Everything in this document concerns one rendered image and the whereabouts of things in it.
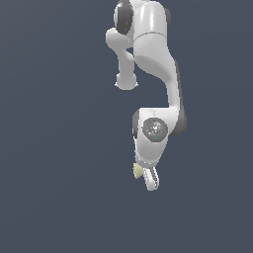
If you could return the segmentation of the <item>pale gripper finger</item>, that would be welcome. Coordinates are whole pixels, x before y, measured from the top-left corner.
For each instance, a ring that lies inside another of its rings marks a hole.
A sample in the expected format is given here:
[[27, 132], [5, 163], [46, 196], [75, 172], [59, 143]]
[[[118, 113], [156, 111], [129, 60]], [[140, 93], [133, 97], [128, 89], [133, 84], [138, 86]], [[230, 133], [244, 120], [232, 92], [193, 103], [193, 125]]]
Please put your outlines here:
[[142, 168], [142, 173], [143, 173], [143, 178], [145, 181], [145, 185], [148, 191], [151, 191], [151, 187], [152, 187], [152, 178], [150, 178], [148, 175], [150, 173], [147, 172], [147, 168]]
[[150, 169], [150, 173], [151, 173], [152, 179], [154, 181], [154, 190], [157, 190], [158, 187], [159, 187], [159, 177], [158, 177], [156, 168], [155, 167], [151, 167], [149, 169]]

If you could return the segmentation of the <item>small pale yellow block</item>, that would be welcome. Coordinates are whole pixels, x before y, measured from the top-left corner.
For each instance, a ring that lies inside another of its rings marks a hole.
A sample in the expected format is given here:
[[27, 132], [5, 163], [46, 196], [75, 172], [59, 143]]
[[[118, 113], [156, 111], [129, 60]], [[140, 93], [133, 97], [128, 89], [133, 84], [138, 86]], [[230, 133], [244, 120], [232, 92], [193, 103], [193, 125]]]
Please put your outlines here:
[[133, 170], [133, 176], [135, 179], [138, 179], [139, 177], [143, 175], [142, 169], [137, 163], [133, 164], [132, 170]]

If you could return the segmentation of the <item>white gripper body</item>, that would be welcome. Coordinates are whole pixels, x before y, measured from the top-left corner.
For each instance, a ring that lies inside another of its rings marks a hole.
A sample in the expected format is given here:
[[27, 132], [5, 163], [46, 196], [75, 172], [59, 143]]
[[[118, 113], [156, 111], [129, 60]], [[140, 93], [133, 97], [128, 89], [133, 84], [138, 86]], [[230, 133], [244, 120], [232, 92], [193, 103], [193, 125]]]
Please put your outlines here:
[[138, 156], [135, 156], [135, 162], [142, 168], [151, 168], [157, 166], [159, 159], [154, 162], [148, 162], [141, 160]]

